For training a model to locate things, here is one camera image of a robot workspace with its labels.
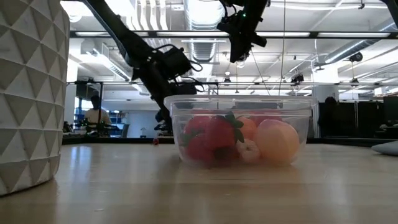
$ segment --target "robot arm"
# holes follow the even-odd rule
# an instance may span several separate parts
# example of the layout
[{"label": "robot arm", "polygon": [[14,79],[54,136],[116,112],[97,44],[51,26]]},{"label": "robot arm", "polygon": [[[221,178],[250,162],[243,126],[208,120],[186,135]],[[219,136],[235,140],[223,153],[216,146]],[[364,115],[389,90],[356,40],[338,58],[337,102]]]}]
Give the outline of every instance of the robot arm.
[{"label": "robot arm", "polygon": [[[129,66],[134,67],[132,79],[140,78],[148,89],[152,99],[160,107],[157,120],[165,119],[171,127],[168,109],[164,106],[164,98],[171,95],[196,94],[194,84],[177,85],[170,83],[178,76],[187,73],[191,68],[191,61],[186,58],[183,49],[172,47],[167,52],[161,52],[149,46],[141,37],[129,30],[120,17],[115,15],[105,0],[80,0],[85,3],[99,23],[109,32],[117,44],[121,55]],[[251,42],[265,46],[266,40],[256,35],[258,22],[270,0],[220,0],[225,6],[233,4],[243,6],[243,10],[230,17],[225,16],[219,29],[230,35],[231,61],[247,57],[251,49]]]}]

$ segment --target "clear plastic container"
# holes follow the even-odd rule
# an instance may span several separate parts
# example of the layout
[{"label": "clear plastic container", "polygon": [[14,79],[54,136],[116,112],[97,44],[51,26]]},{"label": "clear plastic container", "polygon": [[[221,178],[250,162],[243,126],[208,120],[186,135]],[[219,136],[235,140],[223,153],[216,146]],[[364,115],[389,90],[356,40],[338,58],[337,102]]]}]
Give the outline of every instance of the clear plastic container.
[{"label": "clear plastic container", "polygon": [[182,161],[194,166],[293,162],[317,100],[301,96],[176,95],[164,100]]}]

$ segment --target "green strawberry leaves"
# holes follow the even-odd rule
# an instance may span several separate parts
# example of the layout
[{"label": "green strawberry leaves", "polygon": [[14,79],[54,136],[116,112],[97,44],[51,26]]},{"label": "green strawberry leaves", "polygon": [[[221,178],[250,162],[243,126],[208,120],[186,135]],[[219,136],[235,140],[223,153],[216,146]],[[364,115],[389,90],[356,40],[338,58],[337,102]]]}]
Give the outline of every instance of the green strawberry leaves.
[{"label": "green strawberry leaves", "polygon": [[235,137],[235,143],[238,142],[238,140],[242,143],[244,143],[244,137],[243,134],[241,132],[241,130],[239,130],[240,128],[243,127],[243,122],[242,121],[238,121],[235,118],[235,115],[232,111],[229,111],[225,117],[224,117],[234,128],[234,137]]},{"label": "green strawberry leaves", "polygon": [[243,134],[242,134],[241,130],[234,129],[234,133],[235,133],[235,144],[238,142],[238,140],[241,143],[244,143],[244,137],[243,137]]}]

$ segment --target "geometric pattern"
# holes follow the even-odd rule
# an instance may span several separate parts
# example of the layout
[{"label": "geometric pattern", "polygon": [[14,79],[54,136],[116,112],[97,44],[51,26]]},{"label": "geometric pattern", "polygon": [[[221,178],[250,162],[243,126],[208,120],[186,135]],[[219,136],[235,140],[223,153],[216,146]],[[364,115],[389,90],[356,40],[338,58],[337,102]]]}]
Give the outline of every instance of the geometric pattern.
[{"label": "geometric pattern", "polygon": [[60,0],[0,0],[0,195],[58,171],[69,28]]}]

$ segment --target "wooden table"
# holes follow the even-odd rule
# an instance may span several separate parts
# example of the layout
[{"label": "wooden table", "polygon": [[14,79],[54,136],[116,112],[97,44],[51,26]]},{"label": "wooden table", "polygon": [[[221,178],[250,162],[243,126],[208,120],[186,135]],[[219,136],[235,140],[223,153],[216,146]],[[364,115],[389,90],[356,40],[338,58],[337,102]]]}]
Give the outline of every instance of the wooden table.
[{"label": "wooden table", "polygon": [[308,145],[291,167],[197,169],[172,145],[65,146],[55,180],[0,198],[0,223],[397,223],[398,159]]}]

